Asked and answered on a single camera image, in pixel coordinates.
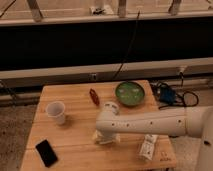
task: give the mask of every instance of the phone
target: phone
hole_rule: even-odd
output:
[[[55,152],[53,151],[47,140],[44,140],[41,143],[37,144],[36,149],[39,152],[41,159],[46,167],[50,167],[58,160]]]

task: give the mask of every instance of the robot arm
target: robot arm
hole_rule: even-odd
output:
[[[213,168],[213,107],[178,108],[135,115],[118,115],[119,108],[107,102],[96,120],[104,136],[143,133],[202,138],[196,171]]]

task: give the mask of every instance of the plug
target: plug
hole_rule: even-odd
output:
[[[178,75],[184,74],[185,70],[188,68],[186,65],[182,65],[179,67]]]

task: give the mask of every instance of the cup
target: cup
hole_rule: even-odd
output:
[[[45,109],[47,116],[52,118],[58,125],[65,123],[65,105],[61,101],[54,101],[47,105]]]

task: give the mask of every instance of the red object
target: red object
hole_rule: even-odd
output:
[[[100,101],[99,101],[99,97],[98,97],[97,93],[95,92],[95,90],[90,89],[89,94],[90,94],[90,97],[91,97],[93,103],[95,103],[97,106],[99,106]]]

